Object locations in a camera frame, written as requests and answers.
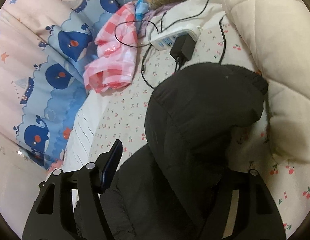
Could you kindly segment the whale print curtain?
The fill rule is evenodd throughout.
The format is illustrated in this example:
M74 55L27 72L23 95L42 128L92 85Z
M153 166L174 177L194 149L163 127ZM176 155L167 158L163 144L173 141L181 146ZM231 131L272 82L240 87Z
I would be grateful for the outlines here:
M87 97L93 41L133 0L0 0L0 132L49 169Z

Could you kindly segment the white power strip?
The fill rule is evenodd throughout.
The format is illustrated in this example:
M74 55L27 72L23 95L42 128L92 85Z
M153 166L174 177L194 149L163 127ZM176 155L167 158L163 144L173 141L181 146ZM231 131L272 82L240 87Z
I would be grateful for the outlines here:
M196 42L202 32L200 26L187 25L186 27L174 27L172 30L167 29L159 34L154 34L150 37L150 44L155 49L161 51L171 48L176 39L180 36L190 35Z

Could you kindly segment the pink checkered plastic bag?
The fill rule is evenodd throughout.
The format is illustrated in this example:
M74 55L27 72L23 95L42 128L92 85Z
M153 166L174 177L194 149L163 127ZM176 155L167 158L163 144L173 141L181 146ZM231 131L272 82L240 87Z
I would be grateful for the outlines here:
M136 67L135 4L123 5L95 38L97 59L85 66L84 85L96 93L131 84Z

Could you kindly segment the white striped quilt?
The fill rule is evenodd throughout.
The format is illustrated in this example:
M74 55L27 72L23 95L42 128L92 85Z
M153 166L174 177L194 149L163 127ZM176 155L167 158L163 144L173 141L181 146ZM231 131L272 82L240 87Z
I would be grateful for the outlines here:
M76 114L75 123L66 145L62 170L75 171L92 161L91 147L110 96L93 90Z

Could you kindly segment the cherry print bed sheet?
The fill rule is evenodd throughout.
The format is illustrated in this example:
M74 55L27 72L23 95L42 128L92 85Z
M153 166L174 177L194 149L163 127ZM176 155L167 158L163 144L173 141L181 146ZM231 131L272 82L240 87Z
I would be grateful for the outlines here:
M188 65L112 95L97 147L125 161L100 195L114 239L310 239L310 15L223 20L254 68Z

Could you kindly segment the black power adapter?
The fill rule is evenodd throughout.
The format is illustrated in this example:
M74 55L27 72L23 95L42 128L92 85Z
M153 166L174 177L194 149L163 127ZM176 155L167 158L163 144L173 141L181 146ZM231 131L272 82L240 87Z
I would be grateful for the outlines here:
M195 45L196 42L189 34L179 36L170 50L170 55L178 63L184 64L191 60Z

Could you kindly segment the black puffer jacket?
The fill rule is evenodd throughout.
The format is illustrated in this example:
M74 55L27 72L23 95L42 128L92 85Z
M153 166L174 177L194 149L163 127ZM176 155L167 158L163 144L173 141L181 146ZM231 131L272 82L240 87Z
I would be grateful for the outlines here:
M114 239L220 239L220 199L235 127L263 113L267 81L231 64L198 63L152 92L147 144L100 202Z

